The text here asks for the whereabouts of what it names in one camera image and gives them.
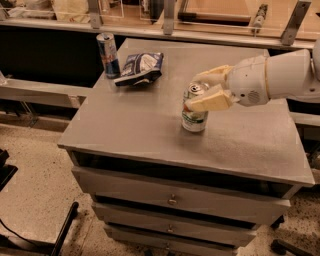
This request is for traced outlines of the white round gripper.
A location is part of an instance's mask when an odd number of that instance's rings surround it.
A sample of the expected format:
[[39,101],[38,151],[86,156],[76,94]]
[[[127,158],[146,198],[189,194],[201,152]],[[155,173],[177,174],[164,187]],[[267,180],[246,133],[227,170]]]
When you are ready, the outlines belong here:
[[269,101],[266,88],[265,64],[263,55],[244,59],[234,67],[222,65],[198,73],[193,82],[207,83],[211,87],[202,95],[185,102],[189,112],[222,111],[234,103],[243,106],[264,105]]

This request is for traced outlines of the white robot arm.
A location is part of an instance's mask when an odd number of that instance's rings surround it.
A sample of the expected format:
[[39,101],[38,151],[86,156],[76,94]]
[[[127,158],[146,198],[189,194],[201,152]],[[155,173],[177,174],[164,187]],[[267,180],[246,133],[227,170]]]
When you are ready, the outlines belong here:
[[187,100],[188,112],[219,111],[238,103],[264,105],[272,99],[320,101],[320,40],[312,50],[302,49],[272,57],[247,58],[234,66],[223,65],[193,77],[209,89]]

